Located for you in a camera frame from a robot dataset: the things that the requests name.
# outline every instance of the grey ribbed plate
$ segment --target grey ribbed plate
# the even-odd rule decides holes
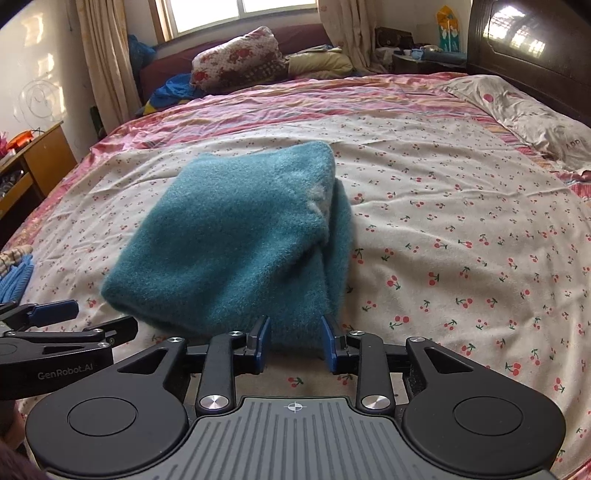
[[[344,398],[246,398],[234,413],[199,420],[175,454],[125,480],[458,478],[414,453],[390,420],[361,415]]]

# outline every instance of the wooden headboard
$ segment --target wooden headboard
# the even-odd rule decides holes
[[[591,127],[591,0],[473,0],[467,70]]]

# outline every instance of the yellow pillow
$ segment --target yellow pillow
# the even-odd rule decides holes
[[[334,79],[353,71],[349,57],[334,51],[296,53],[289,61],[290,77]]]

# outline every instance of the wooden drawer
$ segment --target wooden drawer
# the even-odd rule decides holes
[[[3,199],[0,199],[0,218],[12,208],[12,206],[33,186],[33,177],[26,173],[17,184],[10,189]]]

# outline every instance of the dark red cushion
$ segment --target dark red cushion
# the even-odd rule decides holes
[[[290,27],[273,28],[272,31],[279,42],[279,50],[283,55],[289,55],[317,45],[330,44],[322,24],[292,25]],[[241,31],[238,35],[246,33],[248,32]],[[191,63],[198,53],[216,47],[228,40],[231,39],[224,38],[188,48],[163,59],[155,60],[142,69],[139,76],[144,91],[144,102],[147,102],[152,93],[164,85],[169,78],[179,73],[191,73]]]

